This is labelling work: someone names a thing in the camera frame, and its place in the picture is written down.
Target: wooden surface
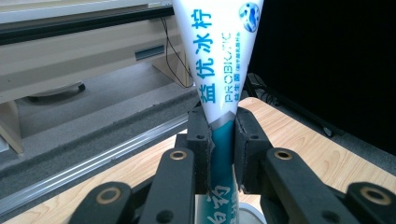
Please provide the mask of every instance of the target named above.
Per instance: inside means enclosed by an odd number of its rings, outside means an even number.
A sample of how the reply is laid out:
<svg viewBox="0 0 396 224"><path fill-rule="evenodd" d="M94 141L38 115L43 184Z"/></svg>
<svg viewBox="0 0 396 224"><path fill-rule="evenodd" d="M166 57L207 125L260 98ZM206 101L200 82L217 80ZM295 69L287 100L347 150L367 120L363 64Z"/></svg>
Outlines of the wooden surface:
<svg viewBox="0 0 396 224"><path fill-rule="evenodd" d="M328 185L345 191L351 182L368 181L396 193L396 177L363 160L255 98L240 105L253 112L274 147L296 151L312 170ZM81 200L94 187L121 181L131 187L154 175L165 150L172 148L171 137L131 159L96 175L46 202L12 218L7 223L65 223ZM259 208L259 196L240 196L240 202Z"/></svg>

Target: black mechanism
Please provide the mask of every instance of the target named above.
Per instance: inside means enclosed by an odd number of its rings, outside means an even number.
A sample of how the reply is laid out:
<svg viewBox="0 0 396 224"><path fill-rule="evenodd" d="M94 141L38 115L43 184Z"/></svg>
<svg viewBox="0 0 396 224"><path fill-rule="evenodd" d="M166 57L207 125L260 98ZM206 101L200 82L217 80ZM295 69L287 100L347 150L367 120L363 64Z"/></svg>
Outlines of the black mechanism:
<svg viewBox="0 0 396 224"><path fill-rule="evenodd" d="M11 22L0 25L0 46L167 17L174 14L172 7L137 11L132 7L123 7L51 19Z"/></svg>
<svg viewBox="0 0 396 224"><path fill-rule="evenodd" d="M326 186L297 153L273 148L243 108L234 141L238 186L261 195L267 223L396 223L394 193L371 183L351 184L346 194ZM203 109L196 107L188 133L177 135L176 148L163 154L154 177L132 189L115 182L93 189L69 223L193 223L194 195L207 189L210 146Z"/></svg>

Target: ice cream tube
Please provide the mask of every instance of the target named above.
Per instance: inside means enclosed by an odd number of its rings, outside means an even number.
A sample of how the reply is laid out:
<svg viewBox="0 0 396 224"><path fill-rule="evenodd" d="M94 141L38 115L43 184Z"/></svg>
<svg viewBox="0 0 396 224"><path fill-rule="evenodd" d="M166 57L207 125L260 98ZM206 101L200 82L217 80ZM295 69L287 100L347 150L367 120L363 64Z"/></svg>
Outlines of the ice cream tube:
<svg viewBox="0 0 396 224"><path fill-rule="evenodd" d="M239 223L233 174L233 122L263 0L173 0L177 25L212 131L208 193L197 223Z"/></svg>

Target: black cable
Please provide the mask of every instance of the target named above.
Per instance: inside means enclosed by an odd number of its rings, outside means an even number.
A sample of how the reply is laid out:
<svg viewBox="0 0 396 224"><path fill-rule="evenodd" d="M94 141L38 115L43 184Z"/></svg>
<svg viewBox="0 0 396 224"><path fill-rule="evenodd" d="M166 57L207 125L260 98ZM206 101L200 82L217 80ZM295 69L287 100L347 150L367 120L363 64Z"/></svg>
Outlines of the black cable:
<svg viewBox="0 0 396 224"><path fill-rule="evenodd" d="M260 83L260 81L257 79L257 76L259 76L259 75L254 74L254 73L252 73L252 74L253 74L253 76L254 76L254 79L256 79L257 84L261 85L261 86L263 87L263 89L265 90L265 88L267 87L267 85L265 85L265 83Z"/></svg>
<svg viewBox="0 0 396 224"><path fill-rule="evenodd" d="M274 102L274 96L271 95L271 96L270 96L270 100L269 100L269 102L268 102L268 105L271 105L273 102Z"/></svg>
<svg viewBox="0 0 396 224"><path fill-rule="evenodd" d="M164 18L161 18L161 21L163 22L163 29L165 30L165 34L166 34L166 48L165 48L165 59L166 59L166 63L168 64L169 69L171 70L172 74L175 76L175 78L177 78L177 80L180 82L180 84L184 87L184 88L189 88L193 85L193 83L190 86L185 86L181 80L178 78L178 76L176 75L176 73L173 71L173 69L171 68L171 65L169 64L168 61L168 43L171 45L171 48L173 49L174 53L176 54L176 56L178 57L178 59L181 61L181 63L183 64L184 68L186 69L187 73L189 74L189 76L191 77L191 73L190 71L187 69L186 64L183 63L183 61L181 60L181 58L178 56L178 54L176 53L175 48L173 47L170 39L169 39L169 35L168 35L168 26L166 24L166 20Z"/></svg>
<svg viewBox="0 0 396 224"><path fill-rule="evenodd" d="M268 94L268 95L267 95L267 97L265 97L265 103L267 103L267 104L268 104L268 100L269 100L269 98L270 98L270 94Z"/></svg>
<svg viewBox="0 0 396 224"><path fill-rule="evenodd" d="M262 93L262 96L260 96L260 100L262 100L262 97L263 97L265 94L268 94L268 92L264 91L264 92Z"/></svg>
<svg viewBox="0 0 396 224"><path fill-rule="evenodd" d="M180 60L180 62L183 64L184 69L186 69L186 72L189 74L190 77L192 77L192 76L191 76L190 70L187 68L186 64L183 63L183 60L181 60L180 56L176 53L176 50L175 50L175 48L173 47L171 40L169 39L169 35L168 35L168 25L167 25L167 23L166 23L166 19L161 18L161 21L163 22L163 29L165 30L165 33L166 33L166 40L167 40L168 43L171 45L172 50L174 51L174 53L176 54L176 56L178 57L178 59Z"/></svg>

